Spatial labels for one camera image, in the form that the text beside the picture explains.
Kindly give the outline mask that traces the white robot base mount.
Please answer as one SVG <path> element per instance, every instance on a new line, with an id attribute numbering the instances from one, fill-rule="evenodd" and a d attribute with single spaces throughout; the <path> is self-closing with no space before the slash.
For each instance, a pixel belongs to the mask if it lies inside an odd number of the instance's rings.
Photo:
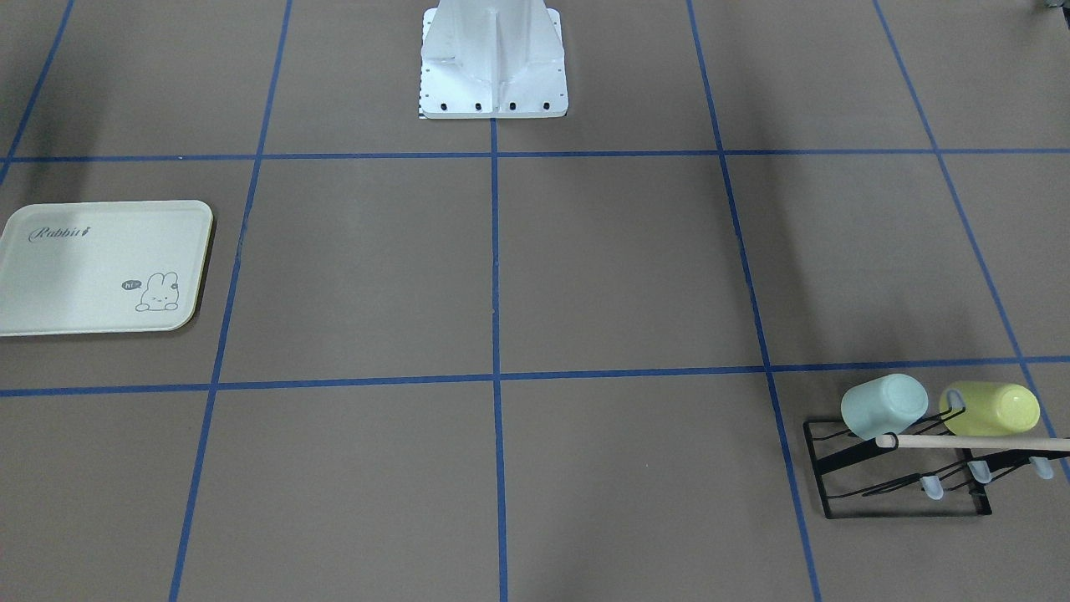
<path id="1" fill-rule="evenodd" d="M 421 19 L 418 115 L 549 119 L 569 110 L 559 11 L 542 1 L 440 1 Z"/>

